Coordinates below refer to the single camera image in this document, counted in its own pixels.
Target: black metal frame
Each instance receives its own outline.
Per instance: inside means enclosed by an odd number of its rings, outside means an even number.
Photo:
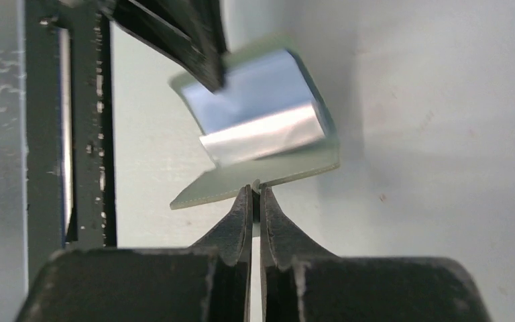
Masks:
[[[58,29],[70,39],[74,208],[64,234]],[[65,246],[116,246],[109,20],[93,1],[25,1],[29,280]]]

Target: white background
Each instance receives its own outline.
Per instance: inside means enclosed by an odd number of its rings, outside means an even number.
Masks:
[[[339,255],[454,258],[515,321],[515,0],[224,0],[223,16],[231,50],[291,32],[337,122],[341,168],[276,187],[286,214]],[[167,83],[181,68],[121,30],[113,47],[119,243],[187,246],[232,200],[169,210],[212,166]]]

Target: black tweezers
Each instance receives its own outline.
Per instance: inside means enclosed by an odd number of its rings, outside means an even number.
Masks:
[[[224,85],[219,0],[99,0],[123,30],[183,66],[208,90]]]

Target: metal rod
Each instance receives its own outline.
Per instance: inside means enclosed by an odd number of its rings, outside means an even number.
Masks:
[[[62,196],[64,201],[64,234],[74,207],[72,187],[72,66],[70,32],[58,28],[60,52],[60,113],[62,120]]]

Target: plier jaw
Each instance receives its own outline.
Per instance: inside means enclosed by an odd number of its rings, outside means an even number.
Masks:
[[[260,188],[243,187],[230,212],[186,249],[55,254],[17,322],[249,321],[256,224],[262,321],[491,321],[455,261],[340,258],[285,216],[271,188]]]
[[[211,92],[224,85],[227,49],[219,0],[99,0],[99,9]]]

